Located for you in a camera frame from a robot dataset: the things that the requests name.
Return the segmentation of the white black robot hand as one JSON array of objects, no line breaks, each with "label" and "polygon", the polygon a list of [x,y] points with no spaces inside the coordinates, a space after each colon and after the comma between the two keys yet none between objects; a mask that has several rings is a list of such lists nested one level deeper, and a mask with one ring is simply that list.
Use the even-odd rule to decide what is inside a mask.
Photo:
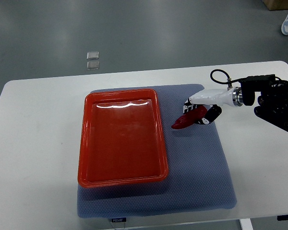
[{"label": "white black robot hand", "polygon": [[196,124],[208,125],[216,120],[222,113],[221,106],[227,104],[233,107],[240,107],[243,105],[242,90],[240,87],[230,88],[229,90],[211,89],[201,90],[190,96],[183,106],[183,114],[197,109],[200,105],[210,105],[206,114],[196,121]]}]

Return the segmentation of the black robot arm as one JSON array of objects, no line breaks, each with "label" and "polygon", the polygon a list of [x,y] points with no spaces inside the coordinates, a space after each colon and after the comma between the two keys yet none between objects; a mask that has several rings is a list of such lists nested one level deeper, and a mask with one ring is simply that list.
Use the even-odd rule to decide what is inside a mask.
[{"label": "black robot arm", "polygon": [[288,132],[288,81],[274,74],[249,76],[239,80],[244,105],[252,106],[259,92],[257,117]]}]

